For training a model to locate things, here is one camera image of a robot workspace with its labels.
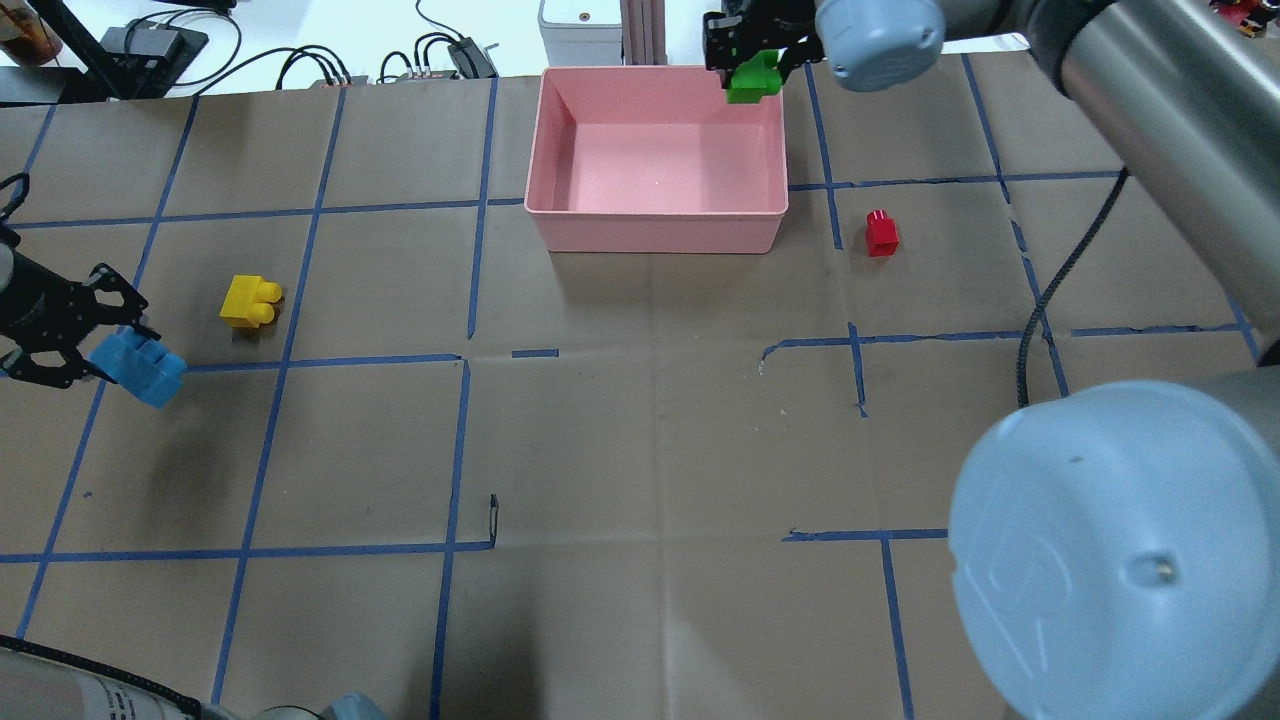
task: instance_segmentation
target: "blue grid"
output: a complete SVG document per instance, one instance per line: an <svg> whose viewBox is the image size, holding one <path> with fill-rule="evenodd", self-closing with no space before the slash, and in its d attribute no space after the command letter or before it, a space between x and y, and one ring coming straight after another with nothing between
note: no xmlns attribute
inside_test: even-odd
<svg viewBox="0 0 1280 720"><path fill-rule="evenodd" d="M817 85L814 82L813 70L810 67L805 67L805 82L808 85L809 99L813 109L814 127L818 137L819 152L822 155L823 167L823 182L820 183L796 183L791 184L790 190L796 192L806 191L822 191L827 193L828 201L828 214L832 228L832 242L836 250L844 250L844 243L841 240L840 218L836 206L836 190L858 190L869 187L887 187L887 186L901 186L901 184L947 184L947 183L998 183L1001 193L1005 197L1006 204L1010 202L1009 183L1011 182L1039 182L1039 181L1057 181L1057 179L1082 179L1082 178L1115 178L1116 172L1084 172L1084 173L1034 173L1034 174L1010 174L1006 176L1002 170L998 151L996 147L995 137L991 132L991 127L987 119L986 108L983 105L980 88L978 86L977 78L974 77L972 64L969 58L963 58L963 64L965 74L969 81L970 91L973 94L974 109L979 117L983 135L986 137L988 150L991 152L992 164L996 170L992 176L968 176L968 177L938 177L938 178L906 178L906 179L865 179L865 181L836 181L832 177L831 170L831 158L827 145L827 133L823 126L822 108L818 97ZM302 309L303 295L306 290L307 273L310 268L311 254L314 250L316 228L319 219L326 214L348 214L348 213L379 213L390 210L421 210L421 209L438 209L438 208L476 208L476 231L475 231L475 243L472 251L472 266L471 266L471 288L468 297L468 316L467 316L467 337L471 338L476 329L476 307L479 302L479 288L481 278L481 266L484 259L484 233L485 233L485 214L486 209L490 206L509 206L518 205L522 202L520 197L506 197L506 199L493 199L489 197L489 170L493 154L493 133L494 133L494 114L498 102L498 82L492 81L489 87L489 104L485 120L485 136L484 136L484 150L483 150L483 165L481 165L481 182L480 182L480 196L476 200L463 200L463 201L447 201L447 202L399 202L399 204L383 204L383 205L353 205L353 206L338 206L338 208L325 208L324 206L324 193L328 186L329 172L332 168L332 160L334 149L338 138L338 129L342 123L343 106L346 102L346 90L339 91L339 97L337 102L337 109L334 113L333 128L330 131L329 145L325 154L324 169L321 172L320 186L316 192L316 200L311 208L297 208L297 209L283 209L283 210L266 210L266 211L247 211L247 213L211 213L211 214L197 214L197 215L164 215L164 209L168 202L169 192L172 191L174 178L177 176L178 164L182 160L183 151L187 145L187 140L191 133L191 127L195 120L196 111L198 109L198 100L193 100L191 104L191 110L188 113L183 133L178 142L178 147L174 155L174 160L169 172L168 181L164 186L159 205L156 211L151 217L140 218L113 218L113 219L91 219L91 220L69 220L69 222L41 222L41 223L15 223L13 227L15 229L37 229L37 228L70 228L70 227L95 227L95 225L124 225L124 224L147 224L150 225L147 241L142 252L142 258L138 263L137 272L134 273L133 282L137 284L146 269L146 263L150 255L151 246L155 241L157 229L164 223L175 222L204 222L204 220L223 220L233 218L271 218L271 217L310 217L310 228L307 233L306 249L303 252L302 266L298 275L297 290L294 292L293 300L293 313L289 320L289 328L285 337L284 351L280 361L269 363L242 363L242 364L216 364L216 365L197 365L191 368L191 373L224 373L224 372L275 372L276 382L271 401L271 410L268 420L268 427L265 437L262 441L262 450L260 455L257 474L255 478L252 500L250 503L248 516L246 518L243 539L241 547L238 548L216 548L216 550L192 550L192 551L138 551L138 552L55 552L54 547L56 544L58 534L67 512L68 502L74 492L76 479L79 473L81 462L84 457L84 451L88 446L90 437L92 434L93 423L97 416L99 409L101 406L102 395L106 383L100 382L95 395L93 401L88 410L88 416L84 421L83 430L81 434L79 443L76 450L74 460L68 474L67 484L64 487L58 511L55 514L54 521L50 528L49 538L45 543L45 548L40 553L12 553L0 555L0 565L4 564L36 564L37 571L32 582L32 588L23 610L22 620L19 623L17 634L19 637L24 635L29 623L31 616L35 611L36 603L40 597L41 584L44 582L45 574L50 564L58 562L111 562L111 561L147 561L147 560L237 560L236 579L233 583L233 589L230 594L230 602L227 615L227 623L224 628L221 647L219 652L218 670L214 683L214 691L211 694L211 701L218 702L223 683L225 680L227 664L229 660L232 641L234 638L236 619L238 612L238 605L241 594L243 592L243 580L247 568L247 562L251 559L279 559L279 557L333 557L333 556L376 556L376 555L415 555L415 553L433 553L440 555L443 557L443 570L440 578L440 596L438 603L436 614L436 635L434 641L435 653L431 667L431 691L430 691L430 717L433 720L438 719L442 714L440 697L443 689L444 678L444 651L447 641L447 628L448 628L448 614L451 602L451 585L452 585L452 570L454 556L460 552L483 552L492 550L495 546L497 539L497 527L495 516L490 519L490 532L489 538L485 541L458 541L457 538L457 525L458 525L458 503L461 498L461 480L462 480L462 460L465 454L466 442L466 424L467 424L467 411L470 404L470 386L471 386L471 369L468 361L454 354L430 354L430 355L403 355L403 356L362 356L362 357L332 357L332 359L314 359L314 360L293 360L292 348L293 340L297 331L297 322ZM29 170L33 165L40 147L47 135L49 127L54 119L56 108L50 108L44 124L41 126L40 133L35 141L32 151L26 163L26 169ZM1018 243L1018 251L1023 260L1023 266L1027 273L1027 281L1032 296L1039 299L1039 283L1036 277L1034 266L1027 252L1027 243L1023 236L1021 228L1015 220L1010 220L1014 237ZM1239 307L1231 302L1233 311L1235 313L1236 322L1234 324L1225 324L1217 327L1198 327L1198 325L1157 325L1149 328L1091 328L1091 329L1076 329L1073 331L1073 337L1093 337L1093 336L1119 336L1119 334L1160 334L1160 333L1194 333L1194 332L1240 332L1248 343L1249 351L1254 357L1258 356L1258 348L1254 343L1252 336L1252 328L1244 319L1243 313ZM868 418L867 410L867 388L863 380L863 359L861 347L865 345L876 343L902 343L902 342L966 342L966 341L991 341L991 340L1015 340L1020 336L1020 331L998 331L998 332L975 332L975 333L943 333L934 336L914 336L914 334L888 334L888 336L860 336L858 328L849 323L849 334L845 337L831 337L831 338L791 338L780 341L764 348L762 359L767 357L774 351L782 348L794 347L831 347L831 346L847 346L851 351L851 359L854 365L854 379L858 395L858 410L861 418ZM1062 396L1069 393L1066 384L1065 372L1062 370L1061 360L1057 355L1057 348L1053 342L1053 334L1046 318L1042 337L1048 346L1051 361L1053 365L1055 377L1057 379L1059 391ZM558 348L529 348L529 350L515 350L511 352L513 359L554 359L559 356ZM453 457L453 471L451 478L451 501L449 501L449 514L448 514L448 527L445 533L445 541L443 543L399 543L399 544L364 544L364 546L324 546L324 547L252 547L252 538L256 525L257 509L261 500L262 486L265 482L265 474L268 468L268 461L270 459L271 443L274 439L276 420L279 416L280 404L283 400L284 387L288 378L288 373L293 368L319 368L319 366L347 366L347 365L379 365L379 364L416 364L416 363L461 363L462 365L462 380L458 397L458 416L457 416L457 429L454 438L454 457ZM497 502L492 502L492 512L495 512ZM892 561L892 546L893 541L914 541L914 539L945 539L947 537L946 529L879 529L879 530L828 530L828 532L814 532L814 533L800 533L792 532L790 536L782 538L782 542L877 542L881 546L882 568L884 575L884 592L886 601L888 605L888 619L891 625L891 633L893 638L895 648L895 661L897 666L897 676L900 684L902 714L908 720L914 720L915 711L911 700L911 684L909 674L909 664L906 657L906 647L904 641L902 630L902 618L897 602L897 584L893 574L893 561Z"/></svg>

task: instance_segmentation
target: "green block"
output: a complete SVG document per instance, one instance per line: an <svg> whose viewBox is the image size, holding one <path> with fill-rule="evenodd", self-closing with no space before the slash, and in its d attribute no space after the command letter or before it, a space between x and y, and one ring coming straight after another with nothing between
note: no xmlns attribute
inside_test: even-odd
<svg viewBox="0 0 1280 720"><path fill-rule="evenodd" d="M733 70L724 99L732 104L759 102L765 95L777 95L782 90L782 76L778 73L778 51L760 50L755 58L742 63Z"/></svg>

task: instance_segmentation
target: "yellow block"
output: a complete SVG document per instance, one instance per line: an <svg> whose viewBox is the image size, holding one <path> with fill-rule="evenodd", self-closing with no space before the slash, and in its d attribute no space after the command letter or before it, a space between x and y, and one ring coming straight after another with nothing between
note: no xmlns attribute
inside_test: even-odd
<svg viewBox="0 0 1280 720"><path fill-rule="evenodd" d="M262 279L262 275L236 275L227 290L227 300L218 316L233 328L256 328L275 319L273 302L284 297L279 283Z"/></svg>

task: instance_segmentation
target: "red block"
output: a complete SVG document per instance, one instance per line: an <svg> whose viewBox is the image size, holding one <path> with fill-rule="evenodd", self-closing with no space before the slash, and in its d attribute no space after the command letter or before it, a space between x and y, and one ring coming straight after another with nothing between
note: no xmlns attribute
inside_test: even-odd
<svg viewBox="0 0 1280 720"><path fill-rule="evenodd" d="M867 214L867 255L888 258L897 251L897 223L884 210Z"/></svg>

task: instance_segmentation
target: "pink bin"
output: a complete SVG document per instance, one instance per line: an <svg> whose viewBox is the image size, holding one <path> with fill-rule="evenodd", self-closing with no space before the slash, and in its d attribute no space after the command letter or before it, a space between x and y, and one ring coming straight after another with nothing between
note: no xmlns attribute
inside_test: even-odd
<svg viewBox="0 0 1280 720"><path fill-rule="evenodd" d="M787 211L782 101L695 67L549 68L525 210L558 252L768 252Z"/></svg>

